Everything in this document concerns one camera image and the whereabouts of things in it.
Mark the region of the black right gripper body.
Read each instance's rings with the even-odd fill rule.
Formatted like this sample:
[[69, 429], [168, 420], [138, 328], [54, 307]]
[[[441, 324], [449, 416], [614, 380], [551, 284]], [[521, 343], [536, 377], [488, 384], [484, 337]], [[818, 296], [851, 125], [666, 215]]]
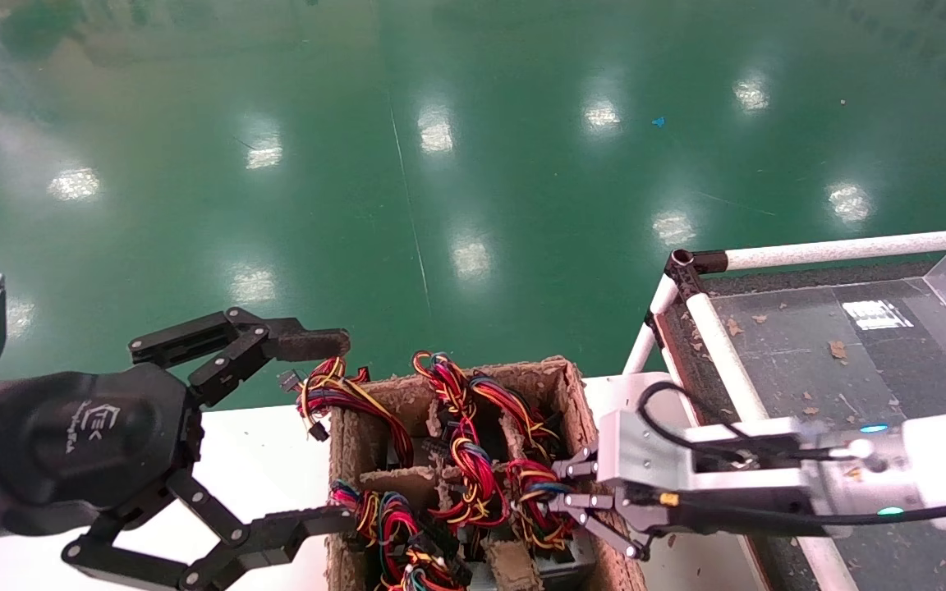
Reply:
[[617, 487], [617, 512], [642, 534], [738, 534], [848, 538], [847, 526], [792, 524], [774, 517], [739, 516], [739, 510], [815, 516], [810, 495], [797, 488], [668, 491], [642, 485]]

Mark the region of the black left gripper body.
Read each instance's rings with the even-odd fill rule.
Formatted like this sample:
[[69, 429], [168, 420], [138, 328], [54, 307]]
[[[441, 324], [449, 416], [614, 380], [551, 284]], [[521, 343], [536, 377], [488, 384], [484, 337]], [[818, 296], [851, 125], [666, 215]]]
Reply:
[[142, 364], [0, 382], [0, 536], [49, 536], [99, 516], [142, 526], [198, 460], [188, 386]]

